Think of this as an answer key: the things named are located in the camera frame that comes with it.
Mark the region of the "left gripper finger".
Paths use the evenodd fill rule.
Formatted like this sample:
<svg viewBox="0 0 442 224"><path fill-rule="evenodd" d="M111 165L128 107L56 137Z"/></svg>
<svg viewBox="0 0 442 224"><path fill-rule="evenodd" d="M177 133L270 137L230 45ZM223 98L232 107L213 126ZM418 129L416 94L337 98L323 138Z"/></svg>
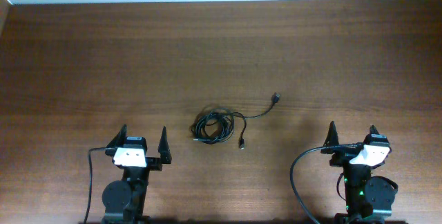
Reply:
<svg viewBox="0 0 442 224"><path fill-rule="evenodd" d="M127 125L124 124L118 134L108 143L107 149L116 149L124 144L127 137Z"/></svg>
<svg viewBox="0 0 442 224"><path fill-rule="evenodd" d="M158 146L158 153L160 154L160 160L162 164L171 164L172 156L167 140L166 127L163 127L162 129L162 135Z"/></svg>

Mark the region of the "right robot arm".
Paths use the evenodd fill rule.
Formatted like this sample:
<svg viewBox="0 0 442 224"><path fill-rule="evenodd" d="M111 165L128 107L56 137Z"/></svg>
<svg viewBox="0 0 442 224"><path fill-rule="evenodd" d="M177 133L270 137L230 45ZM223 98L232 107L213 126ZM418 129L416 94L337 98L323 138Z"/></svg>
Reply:
<svg viewBox="0 0 442 224"><path fill-rule="evenodd" d="M336 214L334 223L384 223L392 215L398 185L372 171L385 163L392 152L390 142L375 126L369 128L364 141L341 144L334 122L330 122L322 154L330 154L329 165L341 167L339 180L344 181L346 212Z"/></svg>

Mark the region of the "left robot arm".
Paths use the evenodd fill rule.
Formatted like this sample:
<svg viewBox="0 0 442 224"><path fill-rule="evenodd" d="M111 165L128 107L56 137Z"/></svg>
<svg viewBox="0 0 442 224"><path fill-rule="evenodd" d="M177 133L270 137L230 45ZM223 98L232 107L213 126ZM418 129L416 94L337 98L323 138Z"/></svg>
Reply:
<svg viewBox="0 0 442 224"><path fill-rule="evenodd" d="M146 224L143 214L148 179L151 171L161 171L163 165L172 162L166 129L162 129L158 145L158 157L148 157L146 139L128 136L127 126L108 143L105 154L113 164L123 170L120 180L109 183L102 193L105 207L102 223Z"/></svg>

